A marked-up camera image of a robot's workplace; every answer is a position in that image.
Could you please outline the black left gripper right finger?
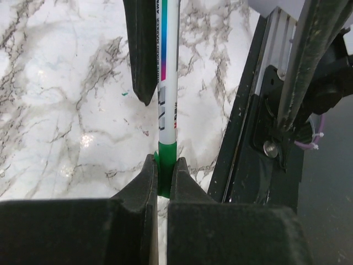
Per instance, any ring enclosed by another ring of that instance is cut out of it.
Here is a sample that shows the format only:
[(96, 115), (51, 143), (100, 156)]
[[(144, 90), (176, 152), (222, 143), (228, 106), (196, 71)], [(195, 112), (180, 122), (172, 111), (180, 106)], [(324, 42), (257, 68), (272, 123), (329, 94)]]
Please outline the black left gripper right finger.
[(215, 202), (177, 160), (170, 191), (167, 264), (313, 264), (288, 207)]

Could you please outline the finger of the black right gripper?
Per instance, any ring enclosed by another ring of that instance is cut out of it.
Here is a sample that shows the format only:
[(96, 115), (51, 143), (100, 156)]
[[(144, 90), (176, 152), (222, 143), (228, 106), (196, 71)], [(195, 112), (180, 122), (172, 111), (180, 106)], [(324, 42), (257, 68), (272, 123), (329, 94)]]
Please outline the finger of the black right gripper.
[(315, 69), (352, 13), (352, 1), (305, 1), (281, 93), (277, 127), (290, 130)]
[(132, 86), (148, 106), (157, 86), (156, 2), (124, 0)]

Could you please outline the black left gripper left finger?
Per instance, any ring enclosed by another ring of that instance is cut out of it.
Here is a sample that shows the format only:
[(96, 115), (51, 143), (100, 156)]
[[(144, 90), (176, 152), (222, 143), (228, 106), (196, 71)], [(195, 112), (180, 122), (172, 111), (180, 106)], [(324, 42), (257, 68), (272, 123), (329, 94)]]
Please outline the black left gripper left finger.
[(111, 198), (1, 202), (2, 264), (158, 264), (157, 163)]

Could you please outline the white whiteboard marker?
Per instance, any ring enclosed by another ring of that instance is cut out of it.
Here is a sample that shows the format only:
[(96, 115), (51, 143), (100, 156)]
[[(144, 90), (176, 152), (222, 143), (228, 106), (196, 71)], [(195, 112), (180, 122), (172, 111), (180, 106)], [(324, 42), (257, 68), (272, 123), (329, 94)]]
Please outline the white whiteboard marker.
[(156, 1), (159, 142), (177, 141), (180, 1)]

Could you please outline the green marker cap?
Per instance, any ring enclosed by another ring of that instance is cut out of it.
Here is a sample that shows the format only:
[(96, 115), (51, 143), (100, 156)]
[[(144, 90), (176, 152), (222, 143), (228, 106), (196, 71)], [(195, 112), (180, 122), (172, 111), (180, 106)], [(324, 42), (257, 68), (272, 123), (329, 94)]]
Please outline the green marker cap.
[(158, 195), (170, 198), (174, 166), (177, 161), (177, 142), (166, 145), (158, 143), (158, 152), (154, 152), (154, 159), (158, 169)]

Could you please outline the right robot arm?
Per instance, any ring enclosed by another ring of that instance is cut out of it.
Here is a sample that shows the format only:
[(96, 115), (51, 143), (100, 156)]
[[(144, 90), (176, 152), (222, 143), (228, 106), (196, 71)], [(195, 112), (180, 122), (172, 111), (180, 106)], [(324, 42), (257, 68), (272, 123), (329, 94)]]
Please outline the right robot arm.
[[(277, 6), (300, 13), (277, 115), (279, 128), (287, 131), (336, 105), (320, 97), (319, 82), (336, 75), (352, 79), (352, 59), (328, 57), (343, 27), (352, 23), (352, 2), (279, 1)], [(124, 1), (124, 9), (133, 91), (149, 105), (159, 83), (176, 80), (180, 2)]]

